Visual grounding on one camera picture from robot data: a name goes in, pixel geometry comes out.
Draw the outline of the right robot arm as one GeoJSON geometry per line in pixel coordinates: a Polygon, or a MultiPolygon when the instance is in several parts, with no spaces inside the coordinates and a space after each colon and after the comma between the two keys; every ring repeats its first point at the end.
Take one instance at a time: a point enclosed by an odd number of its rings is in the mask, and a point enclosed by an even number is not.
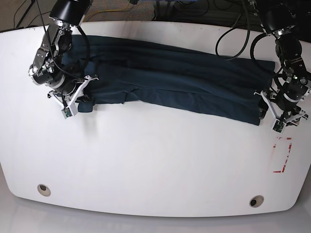
{"type": "Polygon", "coordinates": [[[58,0],[50,18],[53,23],[44,27],[44,36],[36,52],[29,76],[37,85],[46,84],[61,97],[64,106],[78,87],[86,81],[85,68],[90,59],[89,40],[81,28],[81,23],[92,5],[90,0],[58,0]],[[86,44],[83,62],[63,64],[63,56],[72,46],[72,27],[76,27],[86,44]]]}

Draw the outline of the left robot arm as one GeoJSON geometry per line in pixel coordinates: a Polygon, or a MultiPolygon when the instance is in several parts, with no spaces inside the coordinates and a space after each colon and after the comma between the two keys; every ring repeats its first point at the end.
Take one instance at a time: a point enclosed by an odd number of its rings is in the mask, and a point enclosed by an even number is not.
{"type": "Polygon", "coordinates": [[[311,91],[311,74],[307,71],[302,58],[300,37],[311,35],[311,2],[309,0],[252,0],[254,10],[259,17],[264,32],[251,44],[250,55],[254,60],[256,43],[269,35],[275,38],[276,54],[283,70],[273,77],[278,88],[275,104],[283,111],[277,119],[289,122],[303,116],[298,102],[311,91]]]}

